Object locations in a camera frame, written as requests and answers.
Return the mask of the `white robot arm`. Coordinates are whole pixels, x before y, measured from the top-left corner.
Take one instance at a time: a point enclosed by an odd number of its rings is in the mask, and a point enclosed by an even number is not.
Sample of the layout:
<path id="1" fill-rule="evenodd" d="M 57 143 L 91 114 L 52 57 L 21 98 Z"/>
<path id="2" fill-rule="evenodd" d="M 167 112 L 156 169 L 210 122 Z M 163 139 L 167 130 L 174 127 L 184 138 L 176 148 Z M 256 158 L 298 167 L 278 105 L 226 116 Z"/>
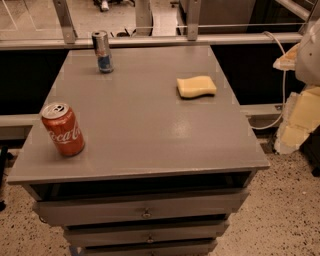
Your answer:
<path id="1" fill-rule="evenodd" d="M 279 154 L 291 154 L 320 125 L 320 20 L 273 67 L 294 71 L 296 79 L 306 85 L 300 93 L 290 94 L 276 134 L 275 150 Z"/>

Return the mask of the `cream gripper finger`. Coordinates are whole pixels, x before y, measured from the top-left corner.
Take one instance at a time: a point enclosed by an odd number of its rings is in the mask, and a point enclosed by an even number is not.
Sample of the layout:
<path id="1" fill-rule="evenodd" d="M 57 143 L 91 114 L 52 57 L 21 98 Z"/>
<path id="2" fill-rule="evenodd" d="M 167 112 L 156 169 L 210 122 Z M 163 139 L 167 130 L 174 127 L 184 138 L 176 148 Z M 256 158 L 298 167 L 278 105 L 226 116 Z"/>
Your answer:
<path id="1" fill-rule="evenodd" d="M 297 51 L 299 44 L 295 44 L 273 63 L 273 67 L 282 71 L 294 71 L 296 68 Z"/>
<path id="2" fill-rule="evenodd" d="M 319 125 L 320 87 L 306 86 L 301 93 L 291 93 L 276 133 L 274 149 L 279 154 L 293 153 Z"/>

